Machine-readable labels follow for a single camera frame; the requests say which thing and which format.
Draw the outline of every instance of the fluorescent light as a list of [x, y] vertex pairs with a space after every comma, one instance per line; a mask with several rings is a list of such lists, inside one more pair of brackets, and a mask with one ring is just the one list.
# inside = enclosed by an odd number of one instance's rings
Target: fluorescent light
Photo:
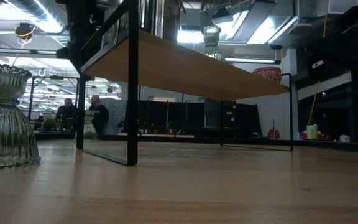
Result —
[[41, 81], [41, 79], [39, 79], [39, 78], [36, 78], [35, 81], [38, 81], [38, 82], [41, 82], [41, 83], [43, 83], [43, 84], [49, 85], [49, 82], [47, 82], [47, 81], [45, 81], [45, 80], [42, 80], [42, 81]]
[[288, 28], [290, 28], [290, 26], [292, 26], [292, 24], [294, 22], [296, 22], [298, 20], [298, 16], [294, 16], [294, 18], [292, 18], [292, 20], [290, 22], [288, 22], [285, 27], [283, 27], [282, 29], [280, 29], [270, 40], [268, 40], [267, 42], [269, 44], [271, 44], [274, 40], [276, 40], [278, 37], [280, 37]]
[[116, 100], [120, 100], [120, 99], [121, 99], [121, 98], [118, 97], [118, 96], [100, 96], [100, 95], [99, 95], [99, 97], [100, 97], [101, 99], [103, 99], [103, 98], [113, 98], [113, 99], [116, 99]]
[[59, 91], [60, 88], [57, 86], [47, 86], [47, 88], [51, 89], [51, 90], [55, 90], [55, 91]]
[[54, 50], [38, 50], [38, 54], [47, 54], [47, 55], [55, 55], [56, 51]]
[[266, 18], [258, 29], [252, 34], [247, 44], [264, 44], [274, 35], [274, 21], [272, 18]]
[[275, 60], [253, 59], [253, 58], [225, 58], [226, 62], [239, 62], [239, 63], [269, 63], [274, 64]]
[[186, 31], [179, 30], [177, 36], [178, 43], [202, 43], [204, 42], [204, 37], [201, 31]]
[[0, 49], [0, 53], [29, 54], [31, 51], [22, 49]]
[[248, 15], [248, 10], [242, 11], [240, 16], [236, 19], [236, 15], [235, 14], [233, 16], [233, 19], [235, 20], [235, 23], [233, 24], [232, 29], [230, 30], [230, 32], [227, 33], [227, 36], [225, 38], [225, 40], [229, 40], [232, 39], [234, 37], [234, 35], [236, 34], [236, 32], [240, 29], [240, 26], [242, 24], [242, 22], [244, 21], [244, 19], [246, 19], [247, 15]]
[[183, 1], [183, 7], [185, 9], [201, 9], [201, 2], [186, 2]]

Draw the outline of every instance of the black metal table leg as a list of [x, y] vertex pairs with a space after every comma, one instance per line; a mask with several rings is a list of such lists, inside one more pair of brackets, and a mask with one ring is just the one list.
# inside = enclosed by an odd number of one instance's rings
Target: black metal table leg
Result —
[[292, 74], [288, 74], [290, 82], [290, 150], [293, 151], [293, 111], [292, 111]]
[[221, 146], [223, 146], [223, 101], [221, 101], [221, 128], [220, 128], [220, 140]]
[[34, 96], [34, 85], [35, 85], [35, 77], [32, 77], [31, 92], [30, 92], [30, 103], [29, 103], [29, 115], [27, 117], [29, 119], [29, 121], [31, 120], [31, 109], [32, 109], [32, 98]]
[[139, 0], [128, 1], [129, 11], [129, 58], [128, 58], [128, 139], [127, 165], [137, 164], [137, 91], [139, 60]]
[[83, 150], [86, 75], [80, 74], [80, 79], [77, 85], [78, 85], [77, 149]]

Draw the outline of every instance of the yellow cord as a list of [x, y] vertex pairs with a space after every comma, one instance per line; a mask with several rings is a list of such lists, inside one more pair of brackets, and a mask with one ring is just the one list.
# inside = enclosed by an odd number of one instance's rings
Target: yellow cord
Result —
[[310, 121], [311, 121], [311, 116], [313, 115], [313, 110], [314, 110], [314, 104], [316, 103], [316, 97], [317, 97], [317, 93], [318, 93], [318, 86], [320, 84], [320, 80], [317, 82], [317, 87], [316, 87], [316, 93], [314, 94], [314, 99], [313, 99], [313, 104], [311, 105], [311, 111], [310, 111], [310, 116], [309, 116], [309, 121], [308, 121], [308, 125], [310, 124]]
[[[327, 5], [326, 17], [324, 18], [323, 38], [326, 38], [326, 33], [327, 33], [328, 8], [329, 8], [329, 1], [328, 1], [328, 5]], [[318, 80], [318, 82], [317, 82], [316, 93], [314, 94], [313, 104], [311, 105], [309, 121], [308, 121], [308, 125], [306, 125], [306, 127], [309, 126], [310, 121], [311, 121], [311, 116], [313, 115], [314, 104], [316, 103], [316, 97], [317, 97], [317, 93], [318, 93], [319, 84], [320, 84], [320, 80]]]
[[25, 37], [25, 36], [28, 36], [28, 35], [34, 33], [34, 31], [35, 31], [35, 27], [32, 29], [32, 31], [30, 31], [30, 32], [28, 32], [28, 33], [26, 33], [26, 34], [16, 34], [16, 36], [18, 36], [18, 37]]
[[25, 37], [24, 43], [20, 46], [20, 49], [24, 48], [24, 46], [27, 44], [28, 39], [29, 39], [29, 36]]

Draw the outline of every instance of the wooden tabletop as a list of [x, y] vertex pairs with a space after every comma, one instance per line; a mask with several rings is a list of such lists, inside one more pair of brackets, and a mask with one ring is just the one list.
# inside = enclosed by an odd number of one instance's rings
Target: wooden tabletop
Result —
[[[124, 145], [91, 147], [117, 153]], [[125, 167], [77, 151], [72, 140], [40, 141], [40, 165], [0, 170], [0, 223], [358, 223], [356, 152], [139, 148], [139, 165]]]
[[[128, 82], [128, 40], [84, 73]], [[212, 100], [236, 100], [288, 92], [288, 87], [139, 31], [139, 84]]]

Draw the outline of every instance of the ceiling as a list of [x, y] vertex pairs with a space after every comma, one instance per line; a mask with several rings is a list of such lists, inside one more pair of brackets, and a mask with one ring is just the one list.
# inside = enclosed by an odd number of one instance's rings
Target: ceiling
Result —
[[[21, 39], [14, 34], [14, 28], [21, 22], [32, 22], [24, 15], [8, 4], [0, 4], [0, 49], [19, 49]], [[47, 35], [34, 35], [24, 49], [34, 50], [58, 50], [64, 45], [55, 38]], [[39, 57], [26, 55], [25, 57], [14, 54], [0, 54], [0, 64], [12, 65], [28, 69], [35, 79], [34, 97], [32, 112], [37, 114], [44, 111], [56, 112], [57, 108], [64, 104], [65, 98], [71, 98], [75, 103], [78, 72], [69, 60]], [[63, 80], [51, 80], [51, 75], [65, 77]], [[32, 79], [27, 81], [25, 94], [19, 99], [19, 108], [28, 111], [30, 102]], [[121, 98], [121, 88], [117, 83], [110, 82], [103, 78], [96, 78], [95, 81], [87, 82], [86, 86], [86, 107], [90, 106], [90, 96], [101, 95], [101, 98]]]
[[[7, 1], [13, 3], [0, 4], [0, 49], [19, 49], [21, 47], [23, 40], [14, 34], [15, 27], [21, 22], [38, 25], [33, 38], [25, 44], [24, 49], [55, 51], [66, 44], [62, 39], [68, 38], [67, 33], [59, 34], [59, 37], [46, 34], [46, 28], [42, 26], [44, 24], [40, 25], [39, 20], [13, 6], [14, 2], [20, 1]], [[120, 0], [110, 1], [118, 4]], [[66, 23], [65, 7], [56, 4], [55, 0], [37, 0], [34, 2], [41, 2], [47, 7], [54, 8], [57, 11], [57, 19]], [[201, 12], [200, 8], [204, 6], [208, 10], [208, 16], [212, 17], [218, 8], [228, 6], [232, 21], [218, 24], [223, 30], [219, 42], [223, 52], [230, 57], [276, 59], [277, 53], [271, 50], [266, 43], [280, 44], [284, 47], [304, 47], [310, 41], [305, 36], [311, 36], [311, 34], [320, 36], [320, 32], [322, 32], [320, 29], [323, 23], [321, 18], [318, 17], [318, 4], [321, 4], [324, 0], [301, 0], [300, 2], [300, 5], [296, 4], [295, 6], [299, 9], [299, 12], [294, 15], [293, 0], [185, 1], [186, 14], [183, 12], [181, 15], [182, 30], [179, 31], [178, 41], [185, 47], [200, 51], [203, 47], [203, 37], [200, 32], [201, 17], [205, 13]], [[313, 29], [312, 32], [309, 30], [309, 33], [302, 35], [288, 34], [288, 31], [296, 23], [307, 20], [313, 21], [311, 23], [316, 29]], [[285, 31], [275, 40], [269, 42], [287, 24], [289, 26], [286, 27]], [[55, 111], [59, 105], [63, 104], [64, 98], [75, 98], [76, 78], [79, 77], [79, 74], [68, 60], [35, 55], [18, 55], [16, 59], [14, 54], [0, 54], [0, 63], [8, 65], [14, 63], [15, 66], [30, 70], [33, 75], [43, 75], [43, 77], [36, 79], [37, 86], [34, 89], [36, 94], [33, 109], [36, 111]], [[63, 76], [65, 79], [43, 79], [51, 75]], [[21, 99], [22, 110], [28, 109], [31, 81], [30, 79], [27, 83], [26, 94]], [[107, 92], [109, 86], [114, 89], [113, 93]], [[102, 78], [88, 82], [86, 91], [87, 95], [100, 94], [102, 95], [101, 98], [121, 97], [120, 85]]]

